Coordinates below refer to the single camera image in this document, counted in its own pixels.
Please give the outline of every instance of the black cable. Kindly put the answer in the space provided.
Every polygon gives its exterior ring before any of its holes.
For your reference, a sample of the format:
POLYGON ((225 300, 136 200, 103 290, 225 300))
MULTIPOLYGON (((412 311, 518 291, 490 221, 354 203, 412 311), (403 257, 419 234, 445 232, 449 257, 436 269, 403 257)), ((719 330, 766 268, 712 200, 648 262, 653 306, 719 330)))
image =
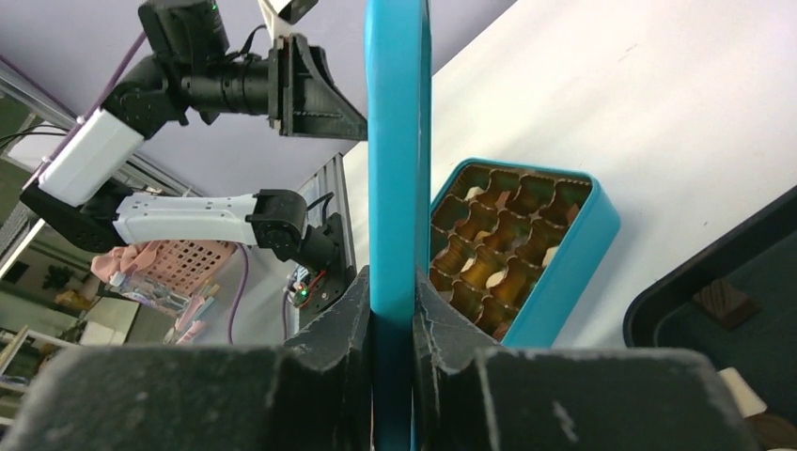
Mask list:
POLYGON ((310 210, 313 210, 313 209, 315 209, 315 208, 316 208, 316 207, 317 207, 317 206, 318 206, 318 205, 319 205, 321 202, 323 202, 323 201, 325 201, 325 200, 330 200, 330 199, 332 199, 332 197, 333 197, 334 195, 335 195, 335 193, 333 193, 333 192, 329 192, 329 193, 327 193, 327 194, 324 194, 324 195, 322 195, 322 196, 321 196, 321 197, 319 197, 318 199, 316 199, 316 200, 312 201, 312 202, 310 203, 310 205, 308 205, 308 206, 307 206, 307 211, 310 211, 310 210))
POLYGON ((251 51, 252 51, 252 43, 255 41, 255 34, 258 32, 258 30, 268 30, 268 28, 266 28, 266 25, 258 25, 258 26, 256 26, 255 29, 252 30, 251 33, 249 33, 249 36, 246 38, 246 41, 243 43, 243 46, 241 47, 240 50, 235 51, 235 52, 225 56, 225 58, 224 58, 225 62, 227 62, 227 63, 232 62, 232 60, 234 60, 235 58, 237 58, 239 56, 255 55, 255 54, 252 54, 251 51))
POLYGON ((6 136, 0 137, 0 151, 6 148, 6 146, 14 140, 14 138, 20 136, 31 136, 31 135, 44 135, 44 136, 66 136, 66 133, 55 133, 55 132, 20 132, 20 133, 12 133, 7 134, 6 136))
POLYGON ((20 131, 18 131, 17 133, 32 132, 32 131, 34 131, 35 129, 37 129, 37 128, 39 128, 39 127, 46 127, 46 128, 48 128, 48 129, 56 129, 56 130, 60 130, 60 131, 62 131, 62 132, 64 132, 64 133, 67 133, 67 132, 69 132, 69 130, 67 130, 67 129, 63 128, 63 127, 58 127, 57 125, 53 125, 53 124, 43 124, 43 123, 42 123, 42 124, 32 125, 32 126, 30 126, 30 127, 26 128, 26 129, 24 129, 24 130, 20 130, 20 131))
POLYGON ((321 207, 321 223, 323 225, 325 225, 325 226, 326 226, 326 208, 329 207, 330 201, 332 201, 332 197, 331 196, 329 196, 329 198, 327 198, 324 201, 324 205, 323 205, 323 207, 321 207))
POLYGON ((326 211, 333 197, 335 197, 335 193, 329 192, 312 201, 310 205, 307 206, 307 211, 310 211, 315 209, 321 202, 323 202, 324 205, 321 207, 321 224, 324 226, 326 226, 326 211))

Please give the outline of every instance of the candy compartment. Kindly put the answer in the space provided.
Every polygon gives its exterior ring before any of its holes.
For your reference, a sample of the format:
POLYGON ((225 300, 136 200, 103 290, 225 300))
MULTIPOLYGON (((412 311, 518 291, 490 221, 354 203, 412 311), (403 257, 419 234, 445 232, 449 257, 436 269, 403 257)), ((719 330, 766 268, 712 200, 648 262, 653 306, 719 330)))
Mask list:
POLYGON ((431 268, 429 269, 429 280, 434 289, 436 289, 444 299, 451 296, 451 291, 454 289, 454 279, 450 275, 441 272, 437 268, 431 268))
POLYGON ((462 171, 454 179, 451 184, 448 194, 454 195, 460 199, 467 197, 468 192, 474 190, 474 193, 487 191, 490 185, 490 171, 489 167, 470 164, 462 169, 462 171))
POLYGON ((429 260, 434 260, 448 247, 448 233, 433 225, 430 233, 429 260))
POLYGON ((501 210, 520 186, 520 175, 514 172, 493 170, 487 191, 476 196, 476 201, 492 209, 501 210))
POLYGON ((560 180, 556 183, 554 200, 539 215, 558 226, 572 224, 571 217, 584 206, 589 197, 589 184, 574 180, 560 180))
POLYGON ((490 294, 506 307, 520 308, 541 276, 542 268, 512 257, 508 261, 507 276, 490 289, 490 294))
POLYGON ((454 228, 454 233, 465 240, 477 241, 490 235, 496 224, 498 224, 498 214, 495 210, 488 209, 484 204, 471 202, 468 219, 460 221, 454 228))
POLYGON ((463 316, 476 323, 481 318, 484 305, 481 303, 481 293, 468 287, 458 280, 453 284, 454 292, 451 296, 451 305, 463 316))
POLYGON ((482 244, 476 249, 474 264, 460 274, 460 279, 471 288, 482 290, 487 287, 487 280, 493 274, 501 273, 505 268, 506 263, 501 256, 482 244))
POLYGON ((492 297, 484 298, 482 304, 484 307, 476 326, 487 335, 495 334, 502 324, 509 325, 518 316, 517 309, 507 308, 492 297))
POLYGON ((454 195, 447 195, 431 215, 431 223, 447 232, 453 230, 459 221, 467 220, 468 214, 467 202, 454 195))
POLYGON ((505 253, 526 244, 531 234, 531 223, 512 211, 498 214, 498 227, 483 242, 495 252, 505 253))
POLYGON ((531 223, 530 238, 517 248, 515 255, 531 265, 542 266, 545 254, 564 240, 567 231, 568 229, 562 225, 555 225, 546 219, 537 219, 531 223))
POLYGON ((465 264, 469 260, 475 259, 475 257, 476 250, 473 248, 472 243, 463 240, 457 235, 451 235, 448 237, 448 246, 439 257, 436 257, 431 262, 431 266, 453 276, 464 271, 466 269, 465 264))
POLYGON ((507 203, 507 208, 520 216, 529 216, 554 200, 555 179, 537 175, 521 178, 518 193, 507 203))

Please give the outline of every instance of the gray wall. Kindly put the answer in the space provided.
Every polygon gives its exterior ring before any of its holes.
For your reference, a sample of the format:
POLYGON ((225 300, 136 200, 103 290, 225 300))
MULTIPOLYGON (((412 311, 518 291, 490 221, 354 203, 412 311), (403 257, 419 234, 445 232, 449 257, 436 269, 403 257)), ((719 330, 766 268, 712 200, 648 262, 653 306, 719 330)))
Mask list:
MULTIPOLYGON (((140 0, 3 2, 0 54, 82 114, 100 94, 141 27, 140 0)), ((231 46, 262 23, 254 0, 219 0, 231 46)), ((322 45, 338 87, 366 111, 363 17, 366 0, 320 0, 297 26, 322 45)), ((441 68, 514 0, 432 0, 433 67, 441 68)), ((265 34, 255 50, 267 52, 265 34)), ((351 142, 280 138, 262 117, 221 117, 212 127, 164 128, 142 152, 207 194, 301 186, 351 142)))
POLYGON ((32 303, 0 289, 0 327, 19 332, 25 325, 32 331, 57 336, 66 331, 76 318, 32 303))
POLYGON ((27 106, 10 96, 0 97, 0 137, 16 133, 29 115, 27 106))
POLYGON ((17 206, 20 201, 20 191, 28 179, 30 173, 0 159, 0 224, 6 221, 17 206))

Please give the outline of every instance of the ceiling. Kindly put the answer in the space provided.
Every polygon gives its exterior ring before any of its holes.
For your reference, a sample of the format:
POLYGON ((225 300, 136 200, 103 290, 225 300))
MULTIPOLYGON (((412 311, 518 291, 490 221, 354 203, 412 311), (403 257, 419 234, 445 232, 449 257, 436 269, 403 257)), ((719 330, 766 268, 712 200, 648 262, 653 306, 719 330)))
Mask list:
MULTIPOLYGON (((475 38, 515 0, 431 0, 433 70, 475 38)), ((139 0, 0 0, 0 54, 72 111, 83 114, 100 95, 141 26, 139 0)), ((299 32, 327 54, 337 87, 366 108, 363 20, 366 0, 320 0, 299 32)), ((254 0, 218 0, 231 48, 262 23, 254 0)), ((258 35, 254 51, 270 43, 258 35)), ((149 52, 148 44, 135 60, 149 52)), ((285 138, 264 117, 219 117, 208 127, 170 124, 140 150, 164 170, 208 195, 300 187, 338 152, 355 143, 285 138)))

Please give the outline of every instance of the purple cable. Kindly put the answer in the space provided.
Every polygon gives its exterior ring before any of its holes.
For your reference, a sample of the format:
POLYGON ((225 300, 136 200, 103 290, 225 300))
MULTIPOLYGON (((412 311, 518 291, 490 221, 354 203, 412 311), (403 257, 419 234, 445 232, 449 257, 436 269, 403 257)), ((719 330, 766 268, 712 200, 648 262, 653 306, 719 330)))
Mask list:
MULTIPOLYGON (((133 45, 130 47, 130 49, 127 51, 127 53, 124 55, 124 57, 122 58, 121 62, 117 66, 117 69, 114 70, 114 73, 111 75, 111 80, 102 89, 102 93, 97 98, 97 100, 94 102, 94 104, 91 105, 91 108, 88 109, 88 113, 86 113, 86 116, 84 117, 84 119, 89 119, 91 117, 91 115, 94 114, 94 112, 97 111, 100 108, 100 105, 102 105, 102 102, 105 100, 106 97, 108 97, 108 94, 110 94, 111 91, 114 89, 114 86, 117 85, 119 79, 122 77, 122 73, 124 73, 125 69, 127 69, 128 65, 130 65, 131 60, 133 60, 133 57, 135 56, 135 53, 138 52, 139 48, 141 48, 141 44, 144 43, 144 39, 146 39, 146 38, 147 38, 147 35, 145 35, 143 31, 141 32, 141 34, 138 35, 138 38, 135 39, 135 41, 133 42, 133 45)), ((31 83, 30 79, 28 77, 25 77, 18 70, 17 70, 17 72, 28 83, 31 83)), ((70 141, 72 140, 74 135, 77 134, 80 131, 81 128, 83 128, 83 124, 81 124, 80 121, 75 123, 74 127, 71 128, 70 132, 67 133, 67 135, 64 137, 64 139, 62 139, 61 142, 58 143, 58 146, 55 147, 55 150, 53 151, 53 154, 50 155, 50 161, 54 160, 58 155, 60 155, 60 153, 64 150, 64 148, 67 146, 67 144, 70 143, 70 141)), ((36 171, 33 172, 33 176, 30 178, 28 183, 30 183, 31 180, 33 180, 34 178, 38 177, 39 174, 41 174, 41 172, 44 171, 44 169, 47 168, 48 164, 49 163, 44 163, 44 164, 40 165, 39 168, 36 171)))
POLYGON ((282 341, 288 339, 288 291, 282 295, 282 341))
POLYGON ((241 274, 241 282, 238 284, 238 290, 235 292, 235 298, 232 300, 232 309, 229 311, 229 322, 227 323, 227 342, 232 345, 232 324, 235 321, 235 312, 238 310, 238 304, 241 303, 243 297, 243 290, 246 288, 246 279, 249 278, 249 255, 246 254, 246 248, 239 242, 235 245, 241 251, 243 256, 243 273, 241 274))

